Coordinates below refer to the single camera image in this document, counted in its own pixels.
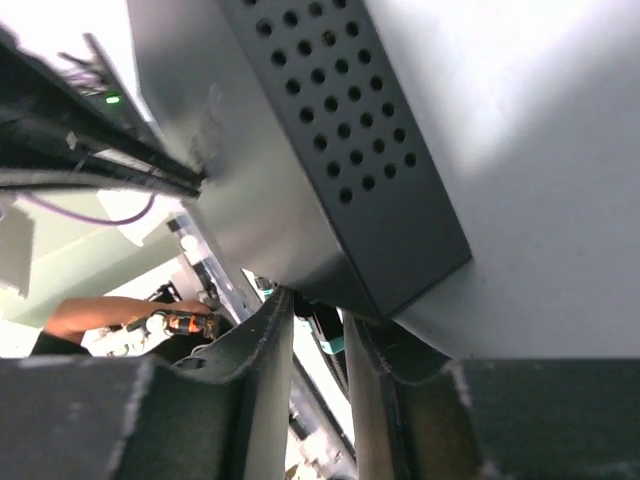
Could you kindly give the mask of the black network switch box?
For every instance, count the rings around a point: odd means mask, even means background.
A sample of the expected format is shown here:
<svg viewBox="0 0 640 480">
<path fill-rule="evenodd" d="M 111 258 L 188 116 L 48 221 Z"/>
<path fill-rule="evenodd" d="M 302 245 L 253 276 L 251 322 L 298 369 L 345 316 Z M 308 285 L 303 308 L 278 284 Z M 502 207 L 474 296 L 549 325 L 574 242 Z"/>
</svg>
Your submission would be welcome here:
<svg viewBox="0 0 640 480">
<path fill-rule="evenodd" d="M 389 318 L 471 257 L 361 1 L 131 1 L 142 97 L 223 257 Z"/>
</svg>

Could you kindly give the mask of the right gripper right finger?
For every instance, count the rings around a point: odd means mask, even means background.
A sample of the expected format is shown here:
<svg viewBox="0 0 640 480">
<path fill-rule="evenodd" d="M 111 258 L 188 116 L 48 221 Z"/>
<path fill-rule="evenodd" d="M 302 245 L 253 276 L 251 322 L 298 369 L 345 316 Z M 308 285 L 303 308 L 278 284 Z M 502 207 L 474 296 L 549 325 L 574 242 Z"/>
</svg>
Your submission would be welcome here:
<svg viewBox="0 0 640 480">
<path fill-rule="evenodd" d="M 396 324 L 344 325 L 362 479 L 476 479 L 480 456 L 446 355 Z"/>
</svg>

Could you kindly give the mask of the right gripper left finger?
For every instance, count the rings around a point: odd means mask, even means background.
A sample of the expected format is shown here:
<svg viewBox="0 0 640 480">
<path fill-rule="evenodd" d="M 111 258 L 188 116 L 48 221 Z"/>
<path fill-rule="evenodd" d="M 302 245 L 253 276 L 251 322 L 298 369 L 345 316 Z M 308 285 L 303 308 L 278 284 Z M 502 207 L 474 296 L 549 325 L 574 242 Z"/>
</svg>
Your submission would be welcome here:
<svg viewBox="0 0 640 480">
<path fill-rule="evenodd" d="M 293 294 L 174 365 L 139 362 L 115 479 L 281 479 L 293 371 Z"/>
</svg>

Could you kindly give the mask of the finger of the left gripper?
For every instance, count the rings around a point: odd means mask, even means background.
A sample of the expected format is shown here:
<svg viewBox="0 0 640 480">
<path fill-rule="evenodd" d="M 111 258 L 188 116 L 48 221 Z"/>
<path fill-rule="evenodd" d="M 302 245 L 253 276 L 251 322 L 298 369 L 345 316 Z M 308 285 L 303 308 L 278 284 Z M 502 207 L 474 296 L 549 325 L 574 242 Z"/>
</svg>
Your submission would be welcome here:
<svg viewBox="0 0 640 480">
<path fill-rule="evenodd" d="M 197 195 L 201 173 L 103 115 L 1 32 L 1 189 Z"/>
</svg>

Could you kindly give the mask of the black ethernet cable teal boot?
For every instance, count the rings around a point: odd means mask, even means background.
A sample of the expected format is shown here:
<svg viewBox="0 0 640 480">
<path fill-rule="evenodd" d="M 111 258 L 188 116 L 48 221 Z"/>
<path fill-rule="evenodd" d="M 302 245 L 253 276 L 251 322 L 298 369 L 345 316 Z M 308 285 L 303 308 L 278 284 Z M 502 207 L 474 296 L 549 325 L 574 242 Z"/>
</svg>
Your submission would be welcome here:
<svg viewBox="0 0 640 480">
<path fill-rule="evenodd" d="M 338 310 L 294 293 L 294 313 L 308 327 L 325 365 L 345 397 L 349 396 L 343 321 Z"/>
</svg>

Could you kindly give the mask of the person forearm in background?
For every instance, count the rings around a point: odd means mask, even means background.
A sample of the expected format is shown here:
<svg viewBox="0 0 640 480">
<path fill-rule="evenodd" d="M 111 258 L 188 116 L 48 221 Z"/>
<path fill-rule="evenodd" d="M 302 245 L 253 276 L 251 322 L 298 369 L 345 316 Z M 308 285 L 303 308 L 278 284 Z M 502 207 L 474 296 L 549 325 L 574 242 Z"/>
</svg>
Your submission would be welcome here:
<svg viewBox="0 0 640 480">
<path fill-rule="evenodd" d="M 43 332 L 80 344 L 89 330 L 127 325 L 148 317 L 157 310 L 177 310 L 194 314 L 209 314 L 212 310 L 195 300 L 173 304 L 151 302 L 128 297 L 70 298 L 62 301 L 47 319 Z"/>
</svg>

